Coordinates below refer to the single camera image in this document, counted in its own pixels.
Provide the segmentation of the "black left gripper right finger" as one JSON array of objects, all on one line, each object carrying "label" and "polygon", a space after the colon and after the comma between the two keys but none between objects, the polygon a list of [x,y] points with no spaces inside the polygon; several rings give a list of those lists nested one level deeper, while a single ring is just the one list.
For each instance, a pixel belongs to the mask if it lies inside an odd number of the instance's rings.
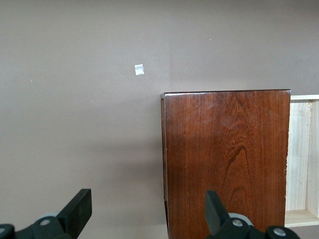
[{"label": "black left gripper right finger", "polygon": [[298,239],[289,228],[269,226],[264,232],[256,229],[244,215],[228,213],[216,191],[207,191],[205,196],[205,219],[209,239]]}]

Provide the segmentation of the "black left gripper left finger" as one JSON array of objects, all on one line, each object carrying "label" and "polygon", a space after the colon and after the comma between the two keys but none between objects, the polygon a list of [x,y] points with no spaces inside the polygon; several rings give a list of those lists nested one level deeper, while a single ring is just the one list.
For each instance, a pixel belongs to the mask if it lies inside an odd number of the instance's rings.
[{"label": "black left gripper left finger", "polygon": [[91,189],[81,189],[56,215],[43,217],[25,229],[1,224],[2,239],[76,239],[92,216]]}]

